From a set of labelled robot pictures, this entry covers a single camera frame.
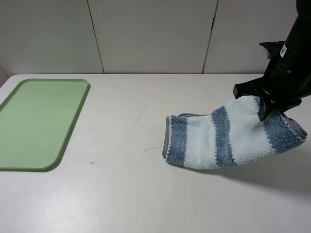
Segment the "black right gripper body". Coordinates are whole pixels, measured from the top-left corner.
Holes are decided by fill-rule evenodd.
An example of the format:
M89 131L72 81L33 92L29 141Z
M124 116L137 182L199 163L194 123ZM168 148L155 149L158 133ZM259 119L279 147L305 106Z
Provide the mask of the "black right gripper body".
M311 72L292 70L265 72L256 94L272 101L300 100L311 94Z

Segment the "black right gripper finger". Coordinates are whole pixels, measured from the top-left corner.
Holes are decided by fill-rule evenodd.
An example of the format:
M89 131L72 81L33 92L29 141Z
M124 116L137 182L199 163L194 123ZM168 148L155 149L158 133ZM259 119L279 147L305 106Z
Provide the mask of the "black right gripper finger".
M277 107L274 100L268 97L260 97L258 117L260 121L264 121L268 115L273 112Z
M244 83L235 84L233 88L233 95L235 99L243 96L263 96L263 79L254 79Z

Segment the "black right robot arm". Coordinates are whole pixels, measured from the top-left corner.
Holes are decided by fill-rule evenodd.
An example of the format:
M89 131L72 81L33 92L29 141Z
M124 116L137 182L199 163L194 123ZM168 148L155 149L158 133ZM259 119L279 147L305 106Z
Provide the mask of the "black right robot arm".
M285 41L262 42L269 64L261 78L236 84L233 94L260 98L259 119L274 110L284 113L311 94L311 2L296 2L298 16Z

